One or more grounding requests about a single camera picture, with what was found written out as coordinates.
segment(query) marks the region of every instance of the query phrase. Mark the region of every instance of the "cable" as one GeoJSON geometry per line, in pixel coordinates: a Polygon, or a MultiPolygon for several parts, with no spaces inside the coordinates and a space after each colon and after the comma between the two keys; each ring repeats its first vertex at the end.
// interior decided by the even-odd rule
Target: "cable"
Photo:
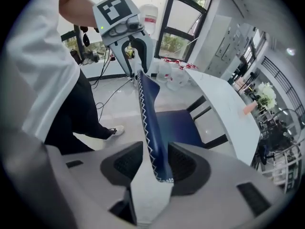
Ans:
{"type": "Polygon", "coordinates": [[[123,78],[128,78],[128,76],[124,76],[124,77],[120,77],[120,78],[115,78],[115,80],[113,80],[113,81],[111,81],[111,82],[107,82],[107,83],[105,83],[104,85],[101,85],[100,87],[106,86],[106,85],[108,85],[108,84],[110,84],[110,83],[112,83],[112,82],[115,82],[115,81],[117,81],[117,80],[119,80],[119,79],[123,79],[123,78]]]}
{"type": "Polygon", "coordinates": [[[108,100],[107,100],[105,103],[98,102],[98,103],[95,105],[96,109],[102,109],[101,114],[100,114],[100,117],[99,117],[99,122],[100,122],[100,119],[101,119],[101,117],[102,117],[102,113],[103,113],[104,106],[108,103],[108,101],[111,99],[111,97],[112,97],[118,90],[120,90],[122,87],[124,87],[129,81],[131,81],[131,79],[129,79],[129,80],[128,80],[127,82],[125,82],[122,86],[120,86],[117,90],[115,90],[114,93],[108,98],[108,100]]]}
{"type": "Polygon", "coordinates": [[[105,73],[105,71],[106,71],[106,69],[107,69],[107,67],[108,67],[108,65],[109,65],[109,63],[110,63],[110,60],[109,60],[109,57],[110,57],[110,49],[108,50],[108,58],[107,58],[107,60],[106,60],[106,53],[107,53],[107,49],[106,49],[106,52],[105,52],[105,54],[104,54],[104,64],[103,64],[103,68],[102,68],[101,75],[100,75],[100,77],[95,81],[95,83],[91,84],[91,86],[96,85],[94,88],[92,88],[92,90],[95,89],[95,88],[97,88],[97,86],[99,85],[99,82],[100,82],[101,77],[102,77],[103,74],[105,73]]]}

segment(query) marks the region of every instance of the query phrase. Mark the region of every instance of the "person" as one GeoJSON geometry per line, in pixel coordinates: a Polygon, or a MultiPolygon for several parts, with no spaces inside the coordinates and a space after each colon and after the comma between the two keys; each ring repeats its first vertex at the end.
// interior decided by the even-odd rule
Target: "person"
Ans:
{"type": "Polygon", "coordinates": [[[7,70],[29,92],[20,96],[21,129],[63,155],[92,151],[73,132],[104,140],[124,132],[121,125],[108,129],[99,123],[91,85],[57,32],[59,14],[72,24],[96,28],[93,5],[91,0],[31,0],[4,48],[7,70]]]}

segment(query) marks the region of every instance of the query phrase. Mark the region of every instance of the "orange object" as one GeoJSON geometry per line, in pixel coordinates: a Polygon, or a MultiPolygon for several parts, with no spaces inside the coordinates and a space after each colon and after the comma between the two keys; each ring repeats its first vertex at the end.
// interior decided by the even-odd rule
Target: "orange object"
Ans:
{"type": "Polygon", "coordinates": [[[249,114],[251,111],[253,111],[255,109],[256,106],[257,106],[257,102],[254,100],[252,103],[248,104],[244,108],[244,114],[245,115],[249,114]]]}

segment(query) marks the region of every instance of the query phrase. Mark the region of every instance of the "sneaker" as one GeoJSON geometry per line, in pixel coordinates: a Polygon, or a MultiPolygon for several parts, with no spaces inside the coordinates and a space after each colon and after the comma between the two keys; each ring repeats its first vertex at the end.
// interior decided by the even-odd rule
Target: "sneaker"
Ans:
{"type": "Polygon", "coordinates": [[[111,131],[111,136],[108,137],[106,140],[110,140],[115,135],[122,135],[124,132],[124,126],[116,125],[114,128],[110,128],[109,131],[111,131]]]}

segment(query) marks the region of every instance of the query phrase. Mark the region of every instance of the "white t-shirt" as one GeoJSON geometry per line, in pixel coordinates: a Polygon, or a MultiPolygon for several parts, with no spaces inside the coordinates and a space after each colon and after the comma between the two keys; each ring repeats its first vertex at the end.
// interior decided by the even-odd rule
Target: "white t-shirt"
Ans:
{"type": "Polygon", "coordinates": [[[15,99],[30,102],[20,127],[42,141],[80,75],[79,66],[57,32],[58,19],[59,0],[31,0],[8,37],[2,61],[7,71],[18,72],[29,86],[28,97],[20,94],[15,99]]]}

